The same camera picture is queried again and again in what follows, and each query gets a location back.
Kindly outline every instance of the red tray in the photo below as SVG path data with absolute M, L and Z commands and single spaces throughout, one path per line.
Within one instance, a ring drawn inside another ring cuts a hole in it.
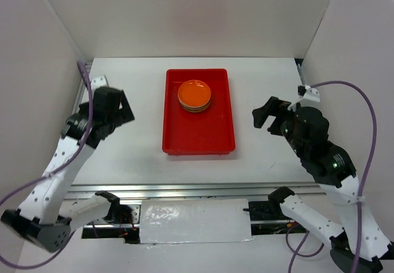
M 211 104 L 190 113 L 178 101 L 179 86 L 198 79 L 211 89 Z M 169 155 L 226 155 L 235 149 L 227 71 L 168 70 L 164 103 L 163 151 Z

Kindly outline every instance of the orange bowl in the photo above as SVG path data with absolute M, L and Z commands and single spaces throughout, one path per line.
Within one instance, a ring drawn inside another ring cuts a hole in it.
M 200 80 L 184 82 L 178 90 L 180 104 L 190 112 L 205 110 L 211 100 L 211 89 Z

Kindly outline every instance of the robotic arm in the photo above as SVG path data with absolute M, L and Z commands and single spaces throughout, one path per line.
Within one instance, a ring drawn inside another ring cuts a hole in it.
M 253 110 L 254 127 L 261 128 L 268 116 L 275 117 L 268 132 L 287 140 L 302 166 L 335 206 L 343 227 L 305 205 L 287 187 L 270 194 L 269 200 L 278 213 L 299 222 L 331 247 L 331 258 L 344 272 L 350 272 L 355 256 L 357 203 L 361 200 L 363 230 L 357 272 L 380 272 L 381 259 L 394 259 L 393 243 L 380 230 L 368 204 L 357 196 L 360 184 L 356 169 L 348 153 L 328 141 L 328 120 L 317 108 L 308 106 L 319 102 L 318 91 L 299 86 L 299 96 L 294 104 L 271 97 L 263 107 Z
M 79 155 L 56 174 L 51 171 L 62 166 L 79 148 L 78 141 L 86 131 L 89 104 L 79 106 L 62 130 L 56 151 L 39 182 L 17 210 L 6 210 L 1 221 L 14 232 L 48 252 L 55 252 L 66 245 L 66 240 L 79 227 L 98 218 L 111 222 L 119 214 L 130 213 L 119 198 L 108 192 L 96 194 L 82 203 L 61 210 L 63 199 L 79 170 L 93 154 L 100 141 L 124 123 L 134 120 L 134 115 L 123 91 L 102 86 L 94 91 L 93 122 L 86 144 Z

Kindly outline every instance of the white panel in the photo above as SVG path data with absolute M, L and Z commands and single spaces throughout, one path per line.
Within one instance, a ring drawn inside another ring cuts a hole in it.
M 161 148 L 166 72 L 170 68 L 225 68 L 230 82 L 236 149 L 223 156 L 168 156 Z M 135 121 L 103 141 L 75 184 L 181 184 L 306 182 L 284 138 L 253 127 L 252 110 L 271 96 L 297 100 L 294 59 L 167 58 L 95 59 L 91 77 L 106 75 L 124 89 Z
M 394 0 L 331 0 L 304 61 L 310 84 L 341 79 L 358 85 L 377 115 L 377 146 L 366 196 L 378 224 L 394 239 Z M 331 138 L 362 175 L 371 146 L 371 116 L 348 87 L 319 88 Z
M 247 199 L 144 200 L 141 243 L 219 243 L 252 239 Z
M 283 273 L 287 272 L 292 253 L 284 235 L 258 236 L 241 243 L 185 243 L 177 245 L 130 245 L 121 239 L 81 240 L 77 231 L 68 247 L 51 263 L 29 273 Z M 296 247 L 302 234 L 291 235 Z M 309 237 L 301 253 L 312 253 L 320 246 Z M 36 264 L 49 256 L 26 243 L 20 264 Z M 391 268 L 382 271 L 391 272 Z M 328 249 L 312 259 L 297 258 L 292 273 L 341 273 L 332 262 Z
M 304 57 L 329 0 L 49 0 L 88 57 Z
M 76 54 L 43 0 L 0 0 L 0 197 L 42 174 L 79 79 Z M 23 196 L 10 200 L 16 208 Z M 22 241 L 0 224 L 0 252 L 17 261 Z M 0 272 L 13 272 L 0 264 Z

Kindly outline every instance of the white wall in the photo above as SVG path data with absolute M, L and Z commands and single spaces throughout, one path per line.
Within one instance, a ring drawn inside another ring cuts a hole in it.
M 379 224 L 394 239 L 394 0 L 331 0 L 304 61 L 309 83 L 332 79 L 358 85 L 371 99 L 378 138 L 366 195 Z M 331 136 L 347 149 L 361 175 L 372 124 L 364 100 L 350 88 L 320 89 Z
M 93 57 L 304 57 L 329 0 L 49 0 Z
M 2 197 L 41 176 L 71 113 L 79 76 L 77 56 L 43 0 L 0 0 L 0 17 Z M 2 224 L 0 234 L 0 253 L 17 261 L 23 242 Z M 0 272 L 13 270 L 0 265 Z

